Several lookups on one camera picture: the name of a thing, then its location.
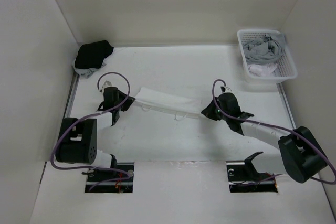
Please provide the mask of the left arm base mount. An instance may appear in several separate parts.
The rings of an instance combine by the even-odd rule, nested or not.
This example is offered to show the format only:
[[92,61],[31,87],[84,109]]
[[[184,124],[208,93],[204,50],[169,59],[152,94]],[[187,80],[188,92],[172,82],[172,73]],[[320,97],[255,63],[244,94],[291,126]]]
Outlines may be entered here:
[[127,175],[121,172],[113,173],[96,169],[82,172],[86,175],[85,193],[133,193],[135,163],[117,163],[116,169],[128,172],[131,177],[127,179]]

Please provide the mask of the white tank top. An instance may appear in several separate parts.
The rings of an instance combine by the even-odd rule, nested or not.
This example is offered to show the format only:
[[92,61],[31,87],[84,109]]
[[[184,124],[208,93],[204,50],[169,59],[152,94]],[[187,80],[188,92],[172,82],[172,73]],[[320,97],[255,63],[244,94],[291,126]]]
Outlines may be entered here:
[[185,98],[142,87],[135,96],[135,101],[143,111],[158,111],[174,115],[178,122],[185,118],[199,119],[203,116],[202,102],[198,99]]

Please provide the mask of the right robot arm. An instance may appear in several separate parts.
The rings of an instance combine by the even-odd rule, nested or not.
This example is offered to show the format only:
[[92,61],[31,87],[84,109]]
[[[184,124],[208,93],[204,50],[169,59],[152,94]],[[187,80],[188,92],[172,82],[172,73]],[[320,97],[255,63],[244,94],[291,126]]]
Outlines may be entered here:
[[304,126],[286,129],[253,120],[253,114],[242,111],[233,93],[213,97],[201,114],[213,121],[225,121],[229,129],[241,136],[260,140],[278,150],[275,157],[260,158],[255,152],[245,158],[244,175],[251,180],[266,179],[266,173],[286,174],[298,183],[305,183],[329,166],[328,158],[310,130]]

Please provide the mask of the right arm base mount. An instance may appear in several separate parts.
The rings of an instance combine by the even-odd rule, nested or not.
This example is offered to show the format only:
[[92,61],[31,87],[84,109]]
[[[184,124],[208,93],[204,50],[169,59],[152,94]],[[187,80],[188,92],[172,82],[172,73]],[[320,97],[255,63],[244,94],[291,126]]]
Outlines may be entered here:
[[227,177],[231,193],[277,193],[275,178],[266,180],[273,174],[258,172],[252,161],[263,152],[256,152],[242,161],[227,161]]

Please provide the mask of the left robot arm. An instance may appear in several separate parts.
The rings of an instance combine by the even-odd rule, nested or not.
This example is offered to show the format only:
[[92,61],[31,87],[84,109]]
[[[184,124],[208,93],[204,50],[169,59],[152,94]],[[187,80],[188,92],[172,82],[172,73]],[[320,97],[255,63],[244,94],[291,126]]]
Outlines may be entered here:
[[118,175],[117,160],[112,154],[98,150],[98,127],[110,127],[117,123],[120,112],[127,111],[135,98],[127,96],[117,87],[103,88],[103,101],[97,108],[102,123],[97,118],[65,118],[62,121],[59,139],[52,158],[60,163],[81,164],[92,168],[100,167],[100,175],[113,181]]

